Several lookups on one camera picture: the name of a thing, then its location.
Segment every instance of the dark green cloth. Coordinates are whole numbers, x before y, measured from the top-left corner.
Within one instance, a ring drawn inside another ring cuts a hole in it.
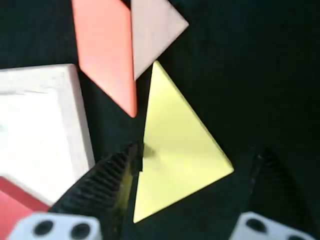
[[[319,1],[171,2],[189,28],[159,61],[235,172],[136,225],[131,198],[124,239],[228,239],[246,208],[252,159],[270,145],[320,229]],[[1,69],[77,62],[69,0],[0,1]],[[137,82],[138,116],[131,119],[79,74],[97,161],[142,139],[150,75]]]

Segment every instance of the white square block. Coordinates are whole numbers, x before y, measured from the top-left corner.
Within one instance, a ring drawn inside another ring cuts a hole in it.
[[[93,165],[76,67],[0,71],[0,175],[52,205]]]

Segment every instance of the wooden block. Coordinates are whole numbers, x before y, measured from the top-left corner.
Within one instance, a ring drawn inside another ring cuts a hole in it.
[[[143,141],[134,223],[234,171],[157,61],[153,64]]]
[[[0,71],[0,175],[52,205],[93,165],[74,65]]]
[[[168,0],[131,0],[134,79],[187,28]]]
[[[81,70],[135,117],[130,10],[121,0],[72,0],[72,8]]]

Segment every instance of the screw hole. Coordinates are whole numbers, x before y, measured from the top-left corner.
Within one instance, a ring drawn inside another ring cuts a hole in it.
[[[86,223],[75,225],[71,231],[71,237],[75,240],[85,239],[90,233],[90,226]]]
[[[54,223],[50,220],[42,221],[34,228],[33,232],[37,236],[43,236],[48,234],[53,226]]]
[[[251,228],[252,230],[259,232],[259,233],[267,233],[267,227],[266,225],[255,218],[250,218],[249,220],[246,221],[245,225],[247,225],[249,228]]]

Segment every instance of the orange parallelogram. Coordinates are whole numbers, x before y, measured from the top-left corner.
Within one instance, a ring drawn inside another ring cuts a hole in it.
[[[131,11],[121,0],[72,0],[79,65],[127,114],[137,114]]]

